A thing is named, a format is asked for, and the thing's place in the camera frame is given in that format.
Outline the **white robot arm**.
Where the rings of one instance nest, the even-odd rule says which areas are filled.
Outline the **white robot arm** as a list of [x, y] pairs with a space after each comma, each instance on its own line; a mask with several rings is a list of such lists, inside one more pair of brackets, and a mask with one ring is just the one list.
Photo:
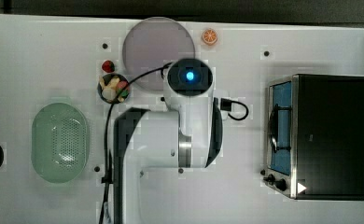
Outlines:
[[140, 178], [146, 168], [206, 168], [221, 150], [223, 120], [215, 78], [201, 60], [171, 63], [164, 111], [131, 107], [113, 125], [114, 224], [144, 224]]

